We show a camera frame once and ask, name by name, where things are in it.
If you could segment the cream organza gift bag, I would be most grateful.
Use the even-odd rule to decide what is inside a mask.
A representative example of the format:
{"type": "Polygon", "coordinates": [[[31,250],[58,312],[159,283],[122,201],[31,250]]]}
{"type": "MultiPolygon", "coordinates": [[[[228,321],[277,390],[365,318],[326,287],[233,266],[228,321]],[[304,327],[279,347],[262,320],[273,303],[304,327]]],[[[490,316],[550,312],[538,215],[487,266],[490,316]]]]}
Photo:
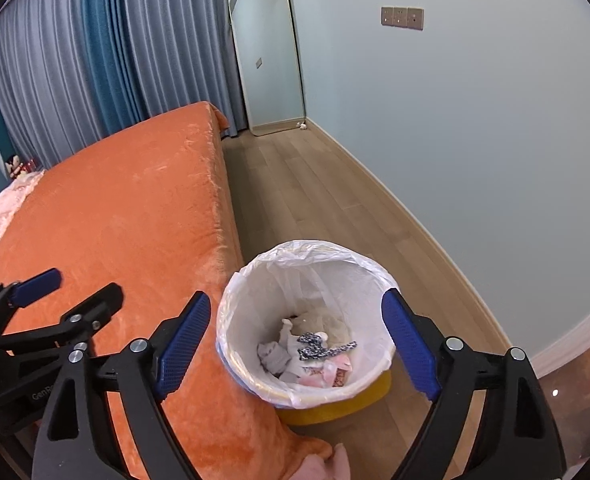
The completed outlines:
{"type": "Polygon", "coordinates": [[[341,318],[332,315],[328,310],[309,310],[299,315],[291,315],[291,332],[301,336],[305,333],[324,333],[325,344],[330,347],[338,347],[351,341],[351,333],[348,326],[341,318]]]}

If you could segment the pink mesh ribbon strip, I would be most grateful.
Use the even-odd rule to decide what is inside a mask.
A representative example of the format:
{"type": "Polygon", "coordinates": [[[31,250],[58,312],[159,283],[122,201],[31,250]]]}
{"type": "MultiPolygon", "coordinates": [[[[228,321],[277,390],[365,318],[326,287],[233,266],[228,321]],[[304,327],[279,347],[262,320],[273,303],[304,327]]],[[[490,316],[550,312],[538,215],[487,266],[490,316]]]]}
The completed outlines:
{"type": "Polygon", "coordinates": [[[344,387],[352,371],[349,356],[342,353],[322,362],[305,364],[297,376],[297,384],[312,388],[344,387]]]}

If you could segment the yellow trash bin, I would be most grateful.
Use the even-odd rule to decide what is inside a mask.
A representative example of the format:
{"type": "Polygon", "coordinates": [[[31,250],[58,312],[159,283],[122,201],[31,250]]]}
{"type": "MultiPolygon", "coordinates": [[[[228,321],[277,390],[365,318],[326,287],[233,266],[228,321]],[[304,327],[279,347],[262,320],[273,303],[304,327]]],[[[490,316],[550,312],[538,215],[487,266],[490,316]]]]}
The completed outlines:
{"type": "Polygon", "coordinates": [[[302,427],[333,422],[333,420],[353,415],[380,401],[391,390],[391,371],[387,370],[375,382],[353,399],[323,404],[307,410],[287,410],[278,408],[277,413],[286,425],[302,427]]]}

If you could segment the plush toy on nightstand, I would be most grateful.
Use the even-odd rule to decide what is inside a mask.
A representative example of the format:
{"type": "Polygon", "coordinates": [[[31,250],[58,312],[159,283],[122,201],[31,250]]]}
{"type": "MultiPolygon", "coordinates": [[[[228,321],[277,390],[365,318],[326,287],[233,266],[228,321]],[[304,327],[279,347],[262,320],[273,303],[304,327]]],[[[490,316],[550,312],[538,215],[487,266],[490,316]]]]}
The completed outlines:
{"type": "Polygon", "coordinates": [[[31,174],[40,168],[40,164],[34,159],[21,159],[18,155],[10,156],[5,161],[6,171],[10,180],[15,180],[22,174],[31,174]]]}

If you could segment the orange plush bed cover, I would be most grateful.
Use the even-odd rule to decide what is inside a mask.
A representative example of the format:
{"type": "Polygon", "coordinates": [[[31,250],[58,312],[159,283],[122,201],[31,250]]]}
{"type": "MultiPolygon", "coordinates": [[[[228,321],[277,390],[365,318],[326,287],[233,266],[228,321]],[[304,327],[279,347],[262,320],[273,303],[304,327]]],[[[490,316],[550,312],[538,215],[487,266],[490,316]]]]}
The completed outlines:
{"type": "MultiPolygon", "coordinates": [[[[0,239],[0,283],[46,269],[52,295],[19,311],[14,332],[57,321],[108,283],[124,305],[94,338],[121,350],[177,315],[194,292],[219,304],[243,263],[220,136],[227,122],[198,102],[155,116],[48,170],[0,239]]],[[[327,442],[297,436],[275,409],[237,385],[208,330],[181,387],[163,405],[206,479],[287,479],[327,442]]]]}

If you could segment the pink sleeve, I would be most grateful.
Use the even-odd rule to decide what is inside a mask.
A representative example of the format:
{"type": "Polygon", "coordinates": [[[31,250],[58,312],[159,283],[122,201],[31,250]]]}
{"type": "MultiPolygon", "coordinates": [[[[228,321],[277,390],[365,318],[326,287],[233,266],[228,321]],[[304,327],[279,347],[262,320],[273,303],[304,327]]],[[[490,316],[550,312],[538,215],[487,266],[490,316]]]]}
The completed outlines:
{"type": "Polygon", "coordinates": [[[347,450],[343,443],[333,448],[331,457],[308,455],[290,477],[291,480],[350,480],[351,471],[347,450]]]}

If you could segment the white cotton glove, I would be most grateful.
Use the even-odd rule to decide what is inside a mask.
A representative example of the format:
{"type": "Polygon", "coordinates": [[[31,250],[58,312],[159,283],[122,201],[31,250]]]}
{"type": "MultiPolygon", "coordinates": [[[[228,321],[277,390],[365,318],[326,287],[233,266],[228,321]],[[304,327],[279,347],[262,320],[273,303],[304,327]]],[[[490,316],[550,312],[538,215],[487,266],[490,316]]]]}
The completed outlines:
{"type": "Polygon", "coordinates": [[[301,384],[306,376],[304,361],[301,359],[301,349],[305,345],[292,330],[292,321],[283,318],[279,339],[257,344],[257,356],[267,373],[282,382],[301,384]]]}

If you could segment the grey blue curtain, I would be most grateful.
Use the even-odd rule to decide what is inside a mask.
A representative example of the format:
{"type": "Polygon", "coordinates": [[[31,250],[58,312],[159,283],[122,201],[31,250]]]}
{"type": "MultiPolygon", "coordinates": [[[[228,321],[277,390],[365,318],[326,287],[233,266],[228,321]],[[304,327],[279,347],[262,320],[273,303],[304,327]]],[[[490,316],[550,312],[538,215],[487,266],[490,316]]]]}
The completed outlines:
{"type": "Polygon", "coordinates": [[[227,0],[10,0],[0,12],[0,109],[45,167],[113,133],[206,101],[248,126],[227,0]]]}

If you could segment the white bin liner bag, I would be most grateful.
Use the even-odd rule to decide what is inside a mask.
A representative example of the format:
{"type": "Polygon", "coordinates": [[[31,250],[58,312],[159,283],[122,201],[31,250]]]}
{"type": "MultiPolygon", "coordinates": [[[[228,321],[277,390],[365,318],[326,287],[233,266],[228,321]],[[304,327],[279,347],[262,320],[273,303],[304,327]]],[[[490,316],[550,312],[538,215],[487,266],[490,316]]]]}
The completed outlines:
{"type": "Polygon", "coordinates": [[[230,375],[276,408],[358,396],[391,368],[381,304],[397,283],[374,260],[326,240],[291,240],[234,273],[217,313],[230,375]]]}

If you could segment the gold framed floor mirror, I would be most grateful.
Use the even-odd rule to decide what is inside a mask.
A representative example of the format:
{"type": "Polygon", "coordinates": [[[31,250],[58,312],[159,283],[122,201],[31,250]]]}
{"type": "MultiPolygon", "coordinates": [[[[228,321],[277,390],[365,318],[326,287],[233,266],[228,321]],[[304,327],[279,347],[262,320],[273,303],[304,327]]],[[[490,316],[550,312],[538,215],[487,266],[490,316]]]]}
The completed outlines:
{"type": "Polygon", "coordinates": [[[228,0],[228,9],[249,130],[298,128],[306,112],[289,0],[228,0]]]}

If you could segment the bronze wall switch panel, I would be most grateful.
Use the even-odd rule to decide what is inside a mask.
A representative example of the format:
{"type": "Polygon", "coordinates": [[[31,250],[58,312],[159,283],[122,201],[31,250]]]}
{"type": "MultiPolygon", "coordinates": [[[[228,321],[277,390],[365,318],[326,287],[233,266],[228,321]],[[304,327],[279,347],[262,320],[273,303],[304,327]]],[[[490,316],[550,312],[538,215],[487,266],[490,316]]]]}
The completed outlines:
{"type": "Polygon", "coordinates": [[[382,6],[381,24],[389,27],[422,30],[424,28],[424,10],[404,8],[403,6],[382,6]]]}

